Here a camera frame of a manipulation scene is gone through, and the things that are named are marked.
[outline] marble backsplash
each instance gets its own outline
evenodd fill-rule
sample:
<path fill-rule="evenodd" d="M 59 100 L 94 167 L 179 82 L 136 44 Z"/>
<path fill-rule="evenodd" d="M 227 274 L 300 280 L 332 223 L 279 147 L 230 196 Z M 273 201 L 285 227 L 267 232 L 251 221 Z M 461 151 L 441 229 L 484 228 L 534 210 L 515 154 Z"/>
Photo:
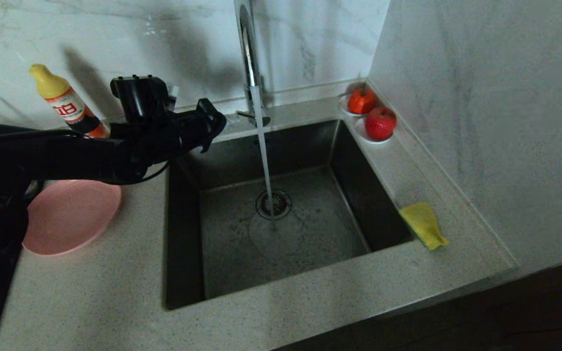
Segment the marble backsplash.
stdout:
<path fill-rule="evenodd" d="M 562 262 L 562 1 L 392 0 L 369 74 L 522 262 Z"/>
<path fill-rule="evenodd" d="M 388 1 L 254 0 L 268 92 L 365 77 Z M 100 117 L 118 116 L 108 84 L 153 74 L 179 105 L 243 97 L 232 0 L 0 0 L 0 123 L 62 126 L 27 73 L 44 63 Z"/>

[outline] dish soap bottle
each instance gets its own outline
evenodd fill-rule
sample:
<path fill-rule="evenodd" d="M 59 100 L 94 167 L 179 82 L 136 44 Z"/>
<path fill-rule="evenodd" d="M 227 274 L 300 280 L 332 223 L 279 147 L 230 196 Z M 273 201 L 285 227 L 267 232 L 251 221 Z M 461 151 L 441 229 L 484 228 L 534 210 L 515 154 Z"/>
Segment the dish soap bottle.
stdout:
<path fill-rule="evenodd" d="M 44 64 L 33 64 L 29 73 L 36 79 L 36 90 L 72 130 L 89 137 L 108 137 L 103 123 L 84 104 L 66 79 L 51 73 Z"/>

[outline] water stream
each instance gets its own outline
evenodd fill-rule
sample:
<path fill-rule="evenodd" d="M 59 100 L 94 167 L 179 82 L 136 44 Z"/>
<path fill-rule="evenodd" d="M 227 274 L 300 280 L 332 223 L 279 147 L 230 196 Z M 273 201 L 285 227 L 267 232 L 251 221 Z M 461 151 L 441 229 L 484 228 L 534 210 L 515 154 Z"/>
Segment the water stream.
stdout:
<path fill-rule="evenodd" d="M 272 187 L 270 187 L 270 173 L 268 171 L 268 153 L 266 153 L 266 140 L 263 137 L 263 110 L 261 107 L 261 91 L 258 86 L 250 88 L 250 95 L 253 99 L 255 109 L 255 121 L 257 123 L 257 137 L 259 138 L 259 151 L 261 152 L 261 162 L 263 163 L 263 176 L 266 178 L 266 191 L 268 191 L 268 204 L 272 221 L 275 220 L 274 202 L 272 200 Z"/>

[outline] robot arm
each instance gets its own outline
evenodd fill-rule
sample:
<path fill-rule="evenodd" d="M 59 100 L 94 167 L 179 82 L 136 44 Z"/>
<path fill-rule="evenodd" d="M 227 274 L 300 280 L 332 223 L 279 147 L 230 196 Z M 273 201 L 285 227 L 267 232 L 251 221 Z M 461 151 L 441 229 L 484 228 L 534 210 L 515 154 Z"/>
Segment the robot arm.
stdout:
<path fill-rule="evenodd" d="M 0 162 L 15 164 L 29 180 L 93 179 L 112 184 L 144 181 L 147 169 L 201 146 L 209 149 L 226 124 L 206 98 L 193 111 L 173 113 L 160 78 L 112 80 L 127 123 L 112 123 L 110 138 L 74 131 L 0 128 Z"/>

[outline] drain strainer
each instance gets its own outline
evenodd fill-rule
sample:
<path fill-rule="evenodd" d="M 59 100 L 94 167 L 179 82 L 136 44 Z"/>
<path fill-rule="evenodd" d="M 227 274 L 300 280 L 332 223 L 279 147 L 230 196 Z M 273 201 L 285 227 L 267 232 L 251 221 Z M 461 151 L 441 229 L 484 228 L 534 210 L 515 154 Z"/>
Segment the drain strainer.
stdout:
<path fill-rule="evenodd" d="M 275 219 L 285 217 L 292 207 L 290 197 L 283 191 L 272 189 L 272 208 L 268 201 L 268 191 L 259 194 L 256 202 L 257 213 L 266 219 L 272 219 L 272 211 L 274 211 Z"/>

